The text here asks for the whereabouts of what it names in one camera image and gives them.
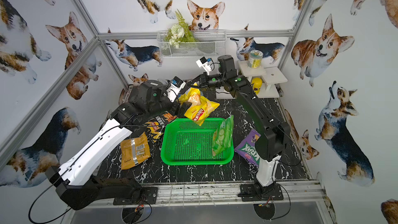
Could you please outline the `yellow Lays chips bag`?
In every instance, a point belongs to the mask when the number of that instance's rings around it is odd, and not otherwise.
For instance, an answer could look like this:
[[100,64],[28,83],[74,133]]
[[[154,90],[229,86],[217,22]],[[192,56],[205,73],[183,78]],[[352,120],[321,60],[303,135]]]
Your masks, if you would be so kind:
[[180,106],[183,106],[185,103],[188,105],[188,108],[183,110],[184,116],[191,119],[199,126],[201,126],[205,119],[220,105],[202,96],[198,88],[189,88],[179,97],[179,102]]

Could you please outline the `black Lays chips bag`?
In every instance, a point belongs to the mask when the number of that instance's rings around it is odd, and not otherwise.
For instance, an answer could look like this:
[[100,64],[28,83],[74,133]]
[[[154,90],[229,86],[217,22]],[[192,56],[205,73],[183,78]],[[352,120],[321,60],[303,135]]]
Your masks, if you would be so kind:
[[165,112],[162,115],[158,115],[145,122],[144,125],[147,127],[149,139],[154,143],[159,141],[165,132],[165,127],[176,118],[177,116],[170,114],[169,112]]

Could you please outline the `green cucumber chips bag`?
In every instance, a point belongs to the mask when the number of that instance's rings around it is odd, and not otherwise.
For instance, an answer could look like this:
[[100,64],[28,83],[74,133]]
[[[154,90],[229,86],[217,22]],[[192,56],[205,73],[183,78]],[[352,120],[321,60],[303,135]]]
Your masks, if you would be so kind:
[[212,155],[215,157],[232,146],[234,116],[225,119],[213,134]]

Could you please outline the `orange chips bag silver stripe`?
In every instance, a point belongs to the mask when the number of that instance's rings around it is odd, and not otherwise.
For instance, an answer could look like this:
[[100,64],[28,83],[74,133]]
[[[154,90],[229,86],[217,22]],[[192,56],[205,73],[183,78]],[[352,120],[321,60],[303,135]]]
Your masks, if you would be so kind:
[[151,157],[145,132],[137,138],[122,141],[120,146],[122,152],[121,170],[136,167]]

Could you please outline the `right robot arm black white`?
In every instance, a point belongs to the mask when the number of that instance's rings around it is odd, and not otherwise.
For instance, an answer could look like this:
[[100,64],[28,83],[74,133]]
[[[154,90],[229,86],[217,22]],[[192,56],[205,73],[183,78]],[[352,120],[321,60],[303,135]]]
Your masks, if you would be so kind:
[[219,72],[209,75],[205,72],[187,83],[187,88],[223,87],[248,112],[260,134],[255,149],[260,157],[259,169],[252,184],[243,184],[238,196],[244,202],[282,200],[281,186],[275,182],[275,172],[282,153],[290,138],[290,126],[279,121],[264,106],[255,94],[249,80],[239,75],[234,59],[230,55],[218,58]]

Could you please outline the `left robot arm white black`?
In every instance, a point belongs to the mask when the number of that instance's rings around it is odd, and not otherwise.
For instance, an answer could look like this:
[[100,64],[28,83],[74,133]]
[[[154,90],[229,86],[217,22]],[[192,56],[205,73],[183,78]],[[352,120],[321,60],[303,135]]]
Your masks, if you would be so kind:
[[103,179],[93,172],[122,141],[145,132],[147,121],[164,112],[176,114],[177,97],[190,86],[191,83],[175,77],[167,86],[148,80],[133,89],[130,98],[111,113],[103,128],[84,148],[61,166],[52,166],[46,171],[60,199],[73,210],[101,199],[140,200],[142,187],[134,179]]

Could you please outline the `green plastic basket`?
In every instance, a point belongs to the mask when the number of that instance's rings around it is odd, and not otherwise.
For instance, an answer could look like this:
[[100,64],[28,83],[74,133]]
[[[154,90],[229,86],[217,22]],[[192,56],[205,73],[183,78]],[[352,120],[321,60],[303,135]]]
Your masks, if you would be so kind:
[[207,118],[199,126],[188,118],[176,119],[168,124],[163,135],[161,159],[168,166],[224,165],[232,161],[234,148],[212,155],[214,132],[222,118]]

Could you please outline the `yellow canister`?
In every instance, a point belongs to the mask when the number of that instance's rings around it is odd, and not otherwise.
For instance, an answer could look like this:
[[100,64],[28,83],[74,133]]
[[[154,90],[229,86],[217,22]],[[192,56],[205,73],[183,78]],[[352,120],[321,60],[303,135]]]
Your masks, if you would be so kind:
[[263,81],[260,77],[254,77],[251,81],[252,88],[256,95],[258,95],[261,91]]

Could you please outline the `white tiered display shelf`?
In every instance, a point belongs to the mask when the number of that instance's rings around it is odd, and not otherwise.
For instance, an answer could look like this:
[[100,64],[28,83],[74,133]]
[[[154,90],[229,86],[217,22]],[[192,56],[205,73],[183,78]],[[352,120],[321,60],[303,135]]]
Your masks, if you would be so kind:
[[250,82],[253,78],[261,78],[262,85],[258,94],[259,98],[280,97],[276,85],[288,81],[278,67],[250,68],[248,61],[238,61],[238,73],[244,75]]

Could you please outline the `green and white artificial plant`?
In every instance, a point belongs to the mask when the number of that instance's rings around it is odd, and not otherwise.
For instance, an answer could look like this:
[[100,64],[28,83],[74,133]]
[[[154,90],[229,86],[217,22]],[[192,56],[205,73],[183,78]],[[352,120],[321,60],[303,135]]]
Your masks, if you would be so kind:
[[178,9],[175,11],[175,15],[178,22],[168,29],[164,41],[176,49],[181,48],[183,44],[197,42]]

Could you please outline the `purple Krax snack bag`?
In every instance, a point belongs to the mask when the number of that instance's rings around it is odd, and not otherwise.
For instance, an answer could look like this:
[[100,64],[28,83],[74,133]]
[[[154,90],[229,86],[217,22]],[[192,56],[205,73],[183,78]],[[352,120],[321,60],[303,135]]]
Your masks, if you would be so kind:
[[260,156],[256,151],[255,144],[261,135],[254,129],[234,148],[248,163],[259,166]]

